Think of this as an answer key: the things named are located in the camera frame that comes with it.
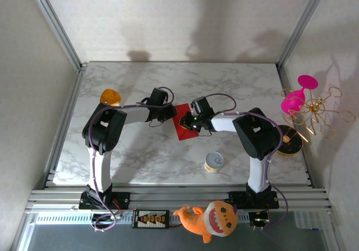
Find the tin can with pull tab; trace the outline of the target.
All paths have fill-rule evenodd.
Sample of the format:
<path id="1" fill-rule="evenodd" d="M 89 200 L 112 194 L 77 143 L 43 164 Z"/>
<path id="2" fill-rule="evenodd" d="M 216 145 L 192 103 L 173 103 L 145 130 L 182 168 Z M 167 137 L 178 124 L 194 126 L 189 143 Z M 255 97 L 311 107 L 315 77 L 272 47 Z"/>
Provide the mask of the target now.
<path id="1" fill-rule="evenodd" d="M 218 152 L 211 152 L 205 158 L 204 167 L 207 172 L 217 173 L 224 166 L 224 158 Z"/>

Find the small black electronics box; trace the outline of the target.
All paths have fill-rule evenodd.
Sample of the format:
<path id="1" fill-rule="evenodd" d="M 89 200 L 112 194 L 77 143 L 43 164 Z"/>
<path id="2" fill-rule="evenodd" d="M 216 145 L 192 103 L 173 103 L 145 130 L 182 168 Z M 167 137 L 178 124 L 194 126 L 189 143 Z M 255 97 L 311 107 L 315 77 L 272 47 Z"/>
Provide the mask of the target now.
<path id="1" fill-rule="evenodd" d="M 257 212 L 249 212 L 250 225 L 256 229 L 263 230 L 264 227 L 270 222 L 269 210 L 262 210 Z"/>
<path id="2" fill-rule="evenodd" d="M 114 222 L 114 218 L 110 214 L 92 214 L 91 225 L 99 228 L 105 228 L 110 226 Z"/>

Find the red paper sheet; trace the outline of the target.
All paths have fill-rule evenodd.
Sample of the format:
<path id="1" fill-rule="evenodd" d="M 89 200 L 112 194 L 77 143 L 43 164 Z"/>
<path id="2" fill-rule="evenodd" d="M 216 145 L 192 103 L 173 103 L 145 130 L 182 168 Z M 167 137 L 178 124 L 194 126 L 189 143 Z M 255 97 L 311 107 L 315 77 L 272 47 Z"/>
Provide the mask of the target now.
<path id="1" fill-rule="evenodd" d="M 190 112 L 190 106 L 188 105 L 188 103 L 176 105 L 175 109 L 177 110 L 177 114 L 172 118 L 172 120 L 178 136 L 178 140 L 181 141 L 198 137 L 199 135 L 195 131 L 187 130 L 180 125 L 181 118 L 187 112 Z"/>

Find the pink plastic wine glass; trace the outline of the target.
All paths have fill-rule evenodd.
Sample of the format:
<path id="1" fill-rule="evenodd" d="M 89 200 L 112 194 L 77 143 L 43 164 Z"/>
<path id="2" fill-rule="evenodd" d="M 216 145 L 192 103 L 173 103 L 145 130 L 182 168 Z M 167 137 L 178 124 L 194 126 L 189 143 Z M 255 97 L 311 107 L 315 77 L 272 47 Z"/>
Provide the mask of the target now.
<path id="1" fill-rule="evenodd" d="M 300 111 L 306 101 L 305 90 L 316 89 L 319 85 L 318 81 L 310 75 L 300 75 L 297 80 L 301 89 L 290 92 L 281 103 L 282 111 L 288 115 Z"/>

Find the black board yellow connectors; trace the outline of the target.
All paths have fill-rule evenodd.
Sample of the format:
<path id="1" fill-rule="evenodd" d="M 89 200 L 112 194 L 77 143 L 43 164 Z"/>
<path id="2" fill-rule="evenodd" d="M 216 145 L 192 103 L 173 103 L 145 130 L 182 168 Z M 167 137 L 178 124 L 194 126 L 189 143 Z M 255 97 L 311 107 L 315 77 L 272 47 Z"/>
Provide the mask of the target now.
<path id="1" fill-rule="evenodd" d="M 168 229 L 169 210 L 134 209 L 131 227 L 133 229 Z"/>

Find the white cup orange domed lid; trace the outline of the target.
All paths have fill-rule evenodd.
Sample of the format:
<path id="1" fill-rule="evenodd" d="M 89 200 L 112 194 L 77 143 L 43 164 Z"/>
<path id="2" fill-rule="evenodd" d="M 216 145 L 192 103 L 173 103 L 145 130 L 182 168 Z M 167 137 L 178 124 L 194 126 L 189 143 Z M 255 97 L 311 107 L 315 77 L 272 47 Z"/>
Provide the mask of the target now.
<path id="1" fill-rule="evenodd" d="M 105 89 L 100 96 L 100 103 L 106 103 L 110 106 L 118 106 L 121 102 L 120 94 L 113 89 Z"/>

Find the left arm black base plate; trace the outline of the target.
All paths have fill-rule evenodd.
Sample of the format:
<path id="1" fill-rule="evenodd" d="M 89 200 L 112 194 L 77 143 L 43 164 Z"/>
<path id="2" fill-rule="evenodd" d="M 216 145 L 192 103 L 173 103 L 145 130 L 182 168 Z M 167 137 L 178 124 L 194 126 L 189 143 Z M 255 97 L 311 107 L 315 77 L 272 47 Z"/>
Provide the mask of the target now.
<path id="1" fill-rule="evenodd" d="M 103 195 L 100 193 L 103 202 L 109 209 L 127 210 L 130 203 L 130 193 L 128 192 L 111 192 Z M 105 209 L 95 193 L 83 192 L 81 194 L 79 209 Z"/>

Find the orange shark plush toy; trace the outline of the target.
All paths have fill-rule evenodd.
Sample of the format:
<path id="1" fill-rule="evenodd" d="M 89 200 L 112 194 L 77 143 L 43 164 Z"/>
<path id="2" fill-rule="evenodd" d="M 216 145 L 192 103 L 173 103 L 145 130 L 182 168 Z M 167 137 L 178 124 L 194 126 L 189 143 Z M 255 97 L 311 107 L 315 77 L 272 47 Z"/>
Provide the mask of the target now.
<path id="1" fill-rule="evenodd" d="M 174 211 L 182 226 L 189 232 L 202 236 L 203 243 L 211 242 L 212 236 L 226 237 L 234 232 L 238 217 L 234 206 L 221 200 L 216 200 L 207 206 L 206 210 L 192 207 L 193 215 L 188 211 L 189 206 Z"/>

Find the black gold round base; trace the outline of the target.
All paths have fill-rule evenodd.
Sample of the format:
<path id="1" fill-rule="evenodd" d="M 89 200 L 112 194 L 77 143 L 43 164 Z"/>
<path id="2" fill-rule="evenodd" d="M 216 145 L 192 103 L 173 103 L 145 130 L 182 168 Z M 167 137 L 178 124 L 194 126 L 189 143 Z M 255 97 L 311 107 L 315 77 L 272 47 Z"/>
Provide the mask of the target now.
<path id="1" fill-rule="evenodd" d="M 283 143 L 277 150 L 283 156 L 294 156 L 301 151 L 303 140 L 298 131 L 288 125 L 279 125 L 283 133 Z"/>

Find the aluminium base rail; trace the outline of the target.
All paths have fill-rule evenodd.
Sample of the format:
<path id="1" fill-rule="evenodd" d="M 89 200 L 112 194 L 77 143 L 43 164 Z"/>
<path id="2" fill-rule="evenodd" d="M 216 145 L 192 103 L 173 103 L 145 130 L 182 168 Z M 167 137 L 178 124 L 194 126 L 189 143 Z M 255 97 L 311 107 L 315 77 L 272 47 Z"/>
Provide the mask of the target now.
<path id="1" fill-rule="evenodd" d="M 78 211 L 82 190 L 80 189 L 47 189 L 34 190 L 25 206 L 26 212 L 46 211 Z M 283 189 L 290 211 L 318 210 L 330 211 L 332 205 L 324 189 Z M 226 191 L 203 191 L 196 188 L 134 188 L 130 190 L 128 208 L 138 209 L 168 209 L 175 210 L 182 206 L 206 207 L 214 200 L 228 198 Z"/>

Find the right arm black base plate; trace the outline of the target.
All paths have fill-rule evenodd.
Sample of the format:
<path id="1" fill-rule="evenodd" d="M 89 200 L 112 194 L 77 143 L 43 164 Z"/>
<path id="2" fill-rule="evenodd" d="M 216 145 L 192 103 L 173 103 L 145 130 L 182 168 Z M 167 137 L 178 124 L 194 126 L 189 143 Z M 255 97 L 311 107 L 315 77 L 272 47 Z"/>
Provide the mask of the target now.
<path id="1" fill-rule="evenodd" d="M 253 193 L 251 191 L 231 191 L 225 202 L 237 209 L 278 209 L 279 200 L 275 191 Z"/>

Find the aluminium frame post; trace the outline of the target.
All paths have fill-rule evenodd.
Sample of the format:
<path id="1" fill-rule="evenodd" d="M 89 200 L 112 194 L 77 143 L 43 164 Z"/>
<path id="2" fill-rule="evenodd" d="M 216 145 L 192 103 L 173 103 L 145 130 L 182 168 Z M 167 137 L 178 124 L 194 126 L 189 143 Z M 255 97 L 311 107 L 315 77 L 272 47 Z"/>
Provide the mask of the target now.
<path id="1" fill-rule="evenodd" d="M 321 0 L 309 0 L 303 13 L 301 14 L 294 30 L 292 31 L 291 36 L 286 43 L 283 52 L 281 53 L 279 60 L 276 63 L 277 71 L 280 72 L 286 62 L 288 61 L 290 55 L 292 54 L 295 46 L 297 45 L 301 35 L 303 34 L 306 26 L 311 20 L 316 8 L 318 7 Z"/>
<path id="2" fill-rule="evenodd" d="M 88 65 L 86 62 L 82 62 L 79 55 L 77 54 L 50 0 L 35 0 L 35 1 L 37 2 L 39 8 L 41 9 L 41 12 L 43 13 L 50 28 L 54 32 L 56 38 L 58 39 L 60 45 L 64 49 L 65 54 L 71 61 L 74 68 L 78 71 L 85 71 Z"/>

